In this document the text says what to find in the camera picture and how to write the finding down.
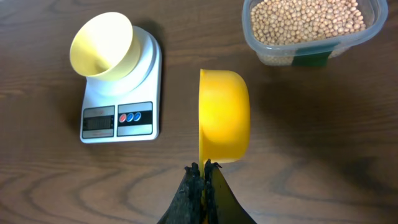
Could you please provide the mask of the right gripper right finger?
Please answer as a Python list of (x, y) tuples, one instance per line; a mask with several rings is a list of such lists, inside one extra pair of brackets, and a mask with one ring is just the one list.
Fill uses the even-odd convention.
[(226, 179), (221, 166), (208, 159), (205, 163), (205, 202), (209, 224), (256, 224), (240, 205)]

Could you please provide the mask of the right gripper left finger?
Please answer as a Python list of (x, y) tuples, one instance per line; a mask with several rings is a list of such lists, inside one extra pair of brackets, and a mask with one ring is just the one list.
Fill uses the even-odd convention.
[(204, 180), (200, 177), (197, 163), (186, 166), (185, 175), (166, 212), (158, 224), (201, 224), (203, 205), (201, 203)]

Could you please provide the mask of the yellow measuring scoop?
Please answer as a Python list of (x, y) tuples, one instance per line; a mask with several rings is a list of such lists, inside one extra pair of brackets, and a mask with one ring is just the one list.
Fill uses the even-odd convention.
[(206, 161), (240, 160), (249, 146), (251, 112), (243, 78), (229, 70), (200, 70), (198, 94), (199, 169)]

